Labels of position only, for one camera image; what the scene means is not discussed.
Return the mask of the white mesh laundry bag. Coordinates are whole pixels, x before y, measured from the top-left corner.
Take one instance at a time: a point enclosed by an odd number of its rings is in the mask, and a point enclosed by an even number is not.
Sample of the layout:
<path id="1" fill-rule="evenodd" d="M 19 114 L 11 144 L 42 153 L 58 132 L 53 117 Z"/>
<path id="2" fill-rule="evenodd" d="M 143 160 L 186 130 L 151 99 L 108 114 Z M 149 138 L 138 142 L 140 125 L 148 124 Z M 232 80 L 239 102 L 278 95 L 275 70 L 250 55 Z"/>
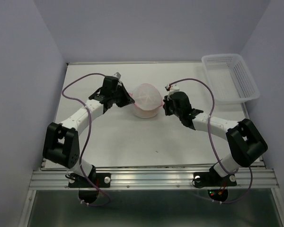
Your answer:
<path id="1" fill-rule="evenodd" d="M 133 114 L 142 119 L 155 117 L 163 105 L 160 92 L 151 84 L 141 84 L 131 93 Z"/>

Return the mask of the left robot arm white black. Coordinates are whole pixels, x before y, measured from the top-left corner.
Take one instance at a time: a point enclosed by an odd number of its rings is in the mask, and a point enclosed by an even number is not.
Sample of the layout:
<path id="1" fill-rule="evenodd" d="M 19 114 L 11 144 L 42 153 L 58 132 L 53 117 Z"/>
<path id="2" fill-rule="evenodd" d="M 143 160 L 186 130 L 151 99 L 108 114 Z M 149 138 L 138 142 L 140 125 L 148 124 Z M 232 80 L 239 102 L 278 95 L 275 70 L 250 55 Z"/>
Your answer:
<path id="1" fill-rule="evenodd" d="M 50 123 L 46 130 L 43 157 L 71 170 L 80 176 L 85 186 L 96 182 L 96 168 L 83 159 L 79 136 L 85 129 L 91 129 L 92 121 L 105 114 L 113 105 L 124 107 L 134 104 L 120 80 L 120 73 L 104 76 L 98 88 L 82 107 L 60 123 Z"/>

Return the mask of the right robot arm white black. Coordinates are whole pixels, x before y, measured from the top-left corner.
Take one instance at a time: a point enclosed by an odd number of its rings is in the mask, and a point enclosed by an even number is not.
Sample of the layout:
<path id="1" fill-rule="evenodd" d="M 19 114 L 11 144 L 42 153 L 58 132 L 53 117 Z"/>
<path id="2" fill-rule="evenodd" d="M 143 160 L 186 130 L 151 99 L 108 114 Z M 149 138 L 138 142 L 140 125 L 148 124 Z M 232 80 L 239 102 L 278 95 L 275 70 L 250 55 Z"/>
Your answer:
<path id="1" fill-rule="evenodd" d="M 229 121 L 211 117 L 202 110 L 192 108 L 184 92 L 165 96 L 163 109 L 166 116 L 174 115 L 187 128 L 207 132 L 228 142 L 230 153 L 214 164 L 208 172 L 200 174 L 198 183 L 220 184 L 225 177 L 241 167 L 249 167 L 268 150 L 264 138 L 250 119 Z"/>

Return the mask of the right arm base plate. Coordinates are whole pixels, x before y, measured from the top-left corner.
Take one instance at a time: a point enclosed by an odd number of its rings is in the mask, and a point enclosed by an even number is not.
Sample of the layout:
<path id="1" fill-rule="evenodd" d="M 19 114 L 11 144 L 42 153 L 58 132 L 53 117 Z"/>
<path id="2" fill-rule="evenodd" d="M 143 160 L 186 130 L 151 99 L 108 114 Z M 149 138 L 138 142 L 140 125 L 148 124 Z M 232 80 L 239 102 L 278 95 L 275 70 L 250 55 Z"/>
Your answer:
<path id="1" fill-rule="evenodd" d="M 192 185 L 196 188 L 236 186 L 236 180 L 231 180 L 230 177 L 234 177 L 234 175 L 220 177 L 218 174 L 211 172 L 194 172 Z"/>

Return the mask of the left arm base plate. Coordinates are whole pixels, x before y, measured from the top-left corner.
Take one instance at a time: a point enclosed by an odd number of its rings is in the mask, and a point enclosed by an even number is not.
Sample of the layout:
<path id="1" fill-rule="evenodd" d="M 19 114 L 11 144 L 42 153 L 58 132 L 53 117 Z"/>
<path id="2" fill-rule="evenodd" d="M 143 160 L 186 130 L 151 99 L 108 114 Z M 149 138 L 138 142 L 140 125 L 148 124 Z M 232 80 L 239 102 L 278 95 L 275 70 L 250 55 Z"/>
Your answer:
<path id="1" fill-rule="evenodd" d="M 68 179 L 69 188 L 93 188 L 93 186 L 85 179 L 85 177 L 82 177 L 75 173 L 66 174 L 65 177 Z M 92 182 L 98 188 L 109 188 L 111 182 L 111 174 L 97 173 Z"/>

